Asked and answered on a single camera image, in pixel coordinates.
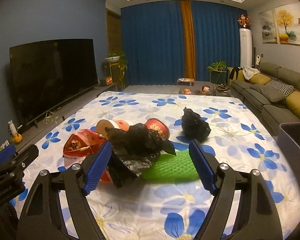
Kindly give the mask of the green foam net sleeve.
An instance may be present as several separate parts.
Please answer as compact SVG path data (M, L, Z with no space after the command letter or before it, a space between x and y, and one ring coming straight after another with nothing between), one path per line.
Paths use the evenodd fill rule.
M142 172L141 177L149 183L183 183L199 179L189 151L177 151L176 155L162 154L159 159Z

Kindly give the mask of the red printed snack bag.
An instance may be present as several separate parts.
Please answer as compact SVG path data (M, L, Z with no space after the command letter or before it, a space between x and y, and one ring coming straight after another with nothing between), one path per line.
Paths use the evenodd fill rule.
M63 147L65 168L75 163L81 164L87 156L97 153L106 140L99 133L89 129L82 129L70 135Z

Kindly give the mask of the black plastic bag sheet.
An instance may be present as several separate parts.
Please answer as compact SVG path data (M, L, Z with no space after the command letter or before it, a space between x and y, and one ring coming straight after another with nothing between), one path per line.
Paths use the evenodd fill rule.
M161 151L176 155L171 141L141 123L130 126L128 131L106 128L106 133L112 150L108 171L117 188L141 176L159 159Z

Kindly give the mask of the red white plastic bag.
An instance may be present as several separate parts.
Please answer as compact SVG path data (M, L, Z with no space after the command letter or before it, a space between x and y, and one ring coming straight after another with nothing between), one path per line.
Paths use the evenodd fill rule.
M102 182L107 182L107 183L112 183L113 180L111 178L111 175L109 173L108 170L105 170L103 173L102 173L102 176L101 176L101 181Z

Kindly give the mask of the white red paper cup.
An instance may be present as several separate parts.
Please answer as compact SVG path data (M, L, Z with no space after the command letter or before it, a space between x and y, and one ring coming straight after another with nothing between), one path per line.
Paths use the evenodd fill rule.
M106 128L116 128L124 131L128 131L131 123L124 120L108 120L102 119L96 124L95 131L102 135L103 137L107 137Z

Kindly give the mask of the grey plastic trash bin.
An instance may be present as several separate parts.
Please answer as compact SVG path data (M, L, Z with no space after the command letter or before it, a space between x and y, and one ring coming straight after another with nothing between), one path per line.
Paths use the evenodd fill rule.
M280 124L277 145L293 170L300 187L300 122Z

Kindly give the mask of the orange gourd ornament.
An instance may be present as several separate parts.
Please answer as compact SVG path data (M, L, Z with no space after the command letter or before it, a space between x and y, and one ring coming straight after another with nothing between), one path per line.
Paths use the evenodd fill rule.
M22 141L23 137L22 137L21 134L18 133L18 130L15 127L15 125L14 125L14 123L13 123L12 120L10 120L8 122L8 127L9 127L9 131L11 133L11 136L12 136L12 142L14 144L19 144Z

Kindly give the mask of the dark tv cabinet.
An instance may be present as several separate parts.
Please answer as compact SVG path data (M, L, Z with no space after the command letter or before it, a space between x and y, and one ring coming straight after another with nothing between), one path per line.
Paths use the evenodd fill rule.
M61 103L49 112L40 116L37 120L30 123L26 128L22 128L21 135L23 140L15 147L17 152L21 152L30 144L37 143L47 133L56 128L67 118L74 115L82 107L91 100L97 98L100 94L106 91L117 91L117 84L113 83L108 86L95 86L77 96L74 96L67 102Z

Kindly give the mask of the floral blue white tablecloth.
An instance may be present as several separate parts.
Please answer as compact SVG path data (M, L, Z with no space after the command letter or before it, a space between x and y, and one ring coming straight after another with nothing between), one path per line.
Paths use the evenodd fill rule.
M203 188L190 159L181 117L192 109L211 133L203 150L236 171L257 169L276 205L283 237L300 222L300 189L275 140L244 103L235 98L198 95L129 94L104 92L37 140L38 158L25 170L30 189L38 173L64 171L70 159L63 147L75 132L94 130L101 120L114 123L164 122L176 155L162 154L138 180L122 188L99 183L88 196L92 213L107 239L193 239L213 197Z

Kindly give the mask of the dark coffee table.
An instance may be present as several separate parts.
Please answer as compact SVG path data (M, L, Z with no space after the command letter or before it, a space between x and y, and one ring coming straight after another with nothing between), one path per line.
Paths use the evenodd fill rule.
M188 85L178 85L179 94L232 97L226 85L217 85L207 81L194 81Z

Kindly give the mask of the orange glowing speaker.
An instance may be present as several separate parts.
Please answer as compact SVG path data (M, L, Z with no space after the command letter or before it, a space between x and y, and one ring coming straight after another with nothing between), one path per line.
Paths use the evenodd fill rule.
M109 86L113 83L113 79L111 76L104 77L100 80L101 86Z

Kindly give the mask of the box on coffee table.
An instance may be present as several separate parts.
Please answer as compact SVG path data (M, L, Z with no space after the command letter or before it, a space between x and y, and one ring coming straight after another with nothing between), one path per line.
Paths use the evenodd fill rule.
M179 86L194 86L195 80L190 78L179 78L177 84Z

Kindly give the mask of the potted green plant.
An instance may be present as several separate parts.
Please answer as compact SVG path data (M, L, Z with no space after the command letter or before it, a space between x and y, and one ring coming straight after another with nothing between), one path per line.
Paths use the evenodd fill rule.
M210 82L215 85L227 85L228 69L226 62L213 62L207 67L210 73Z

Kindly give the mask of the grey cushion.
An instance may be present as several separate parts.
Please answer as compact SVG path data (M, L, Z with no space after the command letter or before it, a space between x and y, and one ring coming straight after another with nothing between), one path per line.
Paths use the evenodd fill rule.
M270 88L266 85L251 85L250 88L261 93L271 103L277 103L286 98L286 96L283 93L281 93L273 88Z

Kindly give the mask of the grey sectional sofa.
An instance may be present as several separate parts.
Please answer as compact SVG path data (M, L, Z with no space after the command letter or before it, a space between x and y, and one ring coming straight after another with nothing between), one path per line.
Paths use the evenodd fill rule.
M243 68L231 68L233 97L254 113L271 135L280 124L300 122L300 73L274 63L262 62L246 79Z

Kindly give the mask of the black flat television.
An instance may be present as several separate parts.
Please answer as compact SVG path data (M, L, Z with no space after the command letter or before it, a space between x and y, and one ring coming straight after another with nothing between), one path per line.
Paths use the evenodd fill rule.
M46 40L10 48L10 72L22 125L98 83L92 39Z

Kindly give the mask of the far mustard cushion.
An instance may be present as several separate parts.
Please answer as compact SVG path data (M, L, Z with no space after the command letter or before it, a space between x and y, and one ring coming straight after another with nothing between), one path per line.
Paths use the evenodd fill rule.
M266 85L271 81L271 78L263 75L262 73L255 74L251 79L248 80L253 85Z

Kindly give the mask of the mustard cushion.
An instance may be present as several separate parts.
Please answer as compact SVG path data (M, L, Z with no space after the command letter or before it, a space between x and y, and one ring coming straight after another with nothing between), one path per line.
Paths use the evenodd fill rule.
M271 78L263 75L262 73L255 74L251 79L248 80L253 85L266 85L271 81Z
M287 107L300 119L300 92L294 91L286 98Z

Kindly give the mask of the white cloth on sofa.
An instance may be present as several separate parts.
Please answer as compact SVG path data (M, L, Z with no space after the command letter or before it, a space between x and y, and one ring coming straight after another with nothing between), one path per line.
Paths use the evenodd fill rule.
M243 76L246 80L250 80L254 75L259 74L260 71L252 67L244 67L242 69Z

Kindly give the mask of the plant on left stand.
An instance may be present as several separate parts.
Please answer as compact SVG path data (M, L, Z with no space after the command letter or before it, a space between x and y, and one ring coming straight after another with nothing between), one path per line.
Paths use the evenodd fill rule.
M128 60L123 51L111 51L104 59L106 76L112 77L113 83L117 85L120 91L123 91L126 87L127 63Z

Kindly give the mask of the orange curtain strip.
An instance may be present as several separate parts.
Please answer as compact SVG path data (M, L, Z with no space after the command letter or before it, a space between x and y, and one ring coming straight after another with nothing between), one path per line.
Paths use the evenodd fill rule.
M196 45L190 1L180 1L184 32L185 77L196 79Z

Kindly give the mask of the black white patterned cushion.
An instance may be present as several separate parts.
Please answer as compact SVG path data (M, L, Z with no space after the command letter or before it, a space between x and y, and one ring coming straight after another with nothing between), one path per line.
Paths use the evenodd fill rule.
M268 83L266 83L266 86L283 93L286 97L290 96L290 94L294 92L293 85L285 84L276 80L270 80Z

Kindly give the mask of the white standing air conditioner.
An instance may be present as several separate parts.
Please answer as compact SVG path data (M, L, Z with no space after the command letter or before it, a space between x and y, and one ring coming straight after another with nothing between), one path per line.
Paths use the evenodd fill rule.
M240 39L240 67L250 68L253 62L253 41L250 29L239 29Z

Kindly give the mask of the blue window curtains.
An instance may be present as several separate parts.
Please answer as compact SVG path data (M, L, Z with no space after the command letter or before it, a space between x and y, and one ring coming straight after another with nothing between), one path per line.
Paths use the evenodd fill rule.
M208 81L207 67L240 62L238 18L246 10L191 1L196 45L196 80ZM121 10L123 51L129 85L173 85L185 77L184 32L180 1L133 5Z

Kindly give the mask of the red flower decoration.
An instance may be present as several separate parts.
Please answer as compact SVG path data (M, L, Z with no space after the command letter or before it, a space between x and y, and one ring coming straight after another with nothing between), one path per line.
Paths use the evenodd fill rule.
M249 18L248 15L241 14L237 21L238 21L241 28L249 29L249 27L250 27L250 18Z

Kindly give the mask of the small landscape painting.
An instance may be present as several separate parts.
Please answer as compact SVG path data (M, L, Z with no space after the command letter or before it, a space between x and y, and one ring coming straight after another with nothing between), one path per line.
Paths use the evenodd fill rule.
M273 11L267 10L259 13L259 19L262 30L262 43L277 43L277 32Z

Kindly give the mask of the sailboat tree painting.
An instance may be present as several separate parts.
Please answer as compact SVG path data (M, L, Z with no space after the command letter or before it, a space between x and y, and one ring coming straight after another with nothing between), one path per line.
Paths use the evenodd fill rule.
M300 2L274 9L281 44L300 46Z

